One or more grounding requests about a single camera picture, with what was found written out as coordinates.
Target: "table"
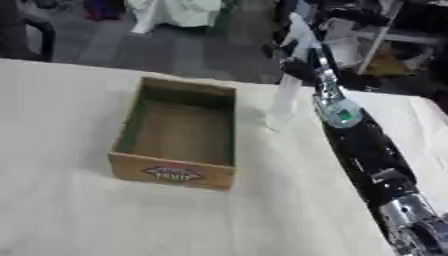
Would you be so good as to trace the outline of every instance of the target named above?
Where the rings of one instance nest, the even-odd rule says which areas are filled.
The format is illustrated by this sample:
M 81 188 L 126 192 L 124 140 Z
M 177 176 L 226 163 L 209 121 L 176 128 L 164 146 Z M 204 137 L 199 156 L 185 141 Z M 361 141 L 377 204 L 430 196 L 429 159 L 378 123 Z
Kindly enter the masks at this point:
M 0 255 L 392 256 L 339 166 L 303 88 L 281 132 L 264 126 L 272 85 L 238 89 L 229 192 L 121 181 L 106 152 L 141 76 L 0 60 Z M 448 210 L 448 118 L 431 102 L 355 93 Z

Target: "open wooden box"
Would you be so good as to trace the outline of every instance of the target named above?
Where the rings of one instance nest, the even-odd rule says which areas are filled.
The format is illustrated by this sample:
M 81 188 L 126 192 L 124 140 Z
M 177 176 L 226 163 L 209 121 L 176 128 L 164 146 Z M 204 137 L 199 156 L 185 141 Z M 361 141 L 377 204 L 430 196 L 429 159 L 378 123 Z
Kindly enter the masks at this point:
M 235 89 L 143 78 L 109 153 L 124 180 L 230 188 Z

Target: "white tablecloth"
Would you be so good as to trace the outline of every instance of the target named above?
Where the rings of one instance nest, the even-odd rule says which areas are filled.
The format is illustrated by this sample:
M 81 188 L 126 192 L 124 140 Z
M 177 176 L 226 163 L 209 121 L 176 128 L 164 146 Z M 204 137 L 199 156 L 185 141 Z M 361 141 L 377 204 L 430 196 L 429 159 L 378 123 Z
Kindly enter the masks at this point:
M 238 88 L 229 192 L 121 181 L 106 153 L 136 71 L 0 60 L 0 255 L 392 256 L 334 157 L 304 88 L 280 133 L 275 86 Z M 416 97 L 352 93 L 448 210 L 447 117 Z
M 126 0 L 137 24 L 133 33 L 147 33 L 159 24 L 180 27 L 213 26 L 221 0 Z

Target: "gray floor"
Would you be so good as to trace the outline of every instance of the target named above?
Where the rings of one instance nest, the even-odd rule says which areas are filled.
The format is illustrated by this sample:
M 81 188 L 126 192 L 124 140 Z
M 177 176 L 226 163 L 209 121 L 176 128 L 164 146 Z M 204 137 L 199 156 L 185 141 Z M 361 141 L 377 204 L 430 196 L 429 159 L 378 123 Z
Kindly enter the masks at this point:
M 130 13 L 119 21 L 95 22 L 84 19 L 80 6 L 59 13 L 27 8 L 55 26 L 55 62 L 274 83 L 280 75 L 278 64 L 260 51 L 272 30 L 269 5 L 259 1 L 243 1 L 227 31 L 218 34 L 159 26 L 151 34 L 136 35 L 129 32 L 135 24 Z M 37 44 L 39 34 L 29 34 Z

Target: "box label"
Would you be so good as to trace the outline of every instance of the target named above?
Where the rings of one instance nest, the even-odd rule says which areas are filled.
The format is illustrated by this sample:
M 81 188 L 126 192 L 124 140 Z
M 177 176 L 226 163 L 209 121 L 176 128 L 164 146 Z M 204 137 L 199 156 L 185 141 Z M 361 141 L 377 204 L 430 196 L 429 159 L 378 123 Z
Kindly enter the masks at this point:
M 153 168 L 145 169 L 143 171 L 151 175 L 154 175 L 157 179 L 169 180 L 173 182 L 185 182 L 203 178 L 201 174 L 193 172 L 188 169 L 156 166 Z

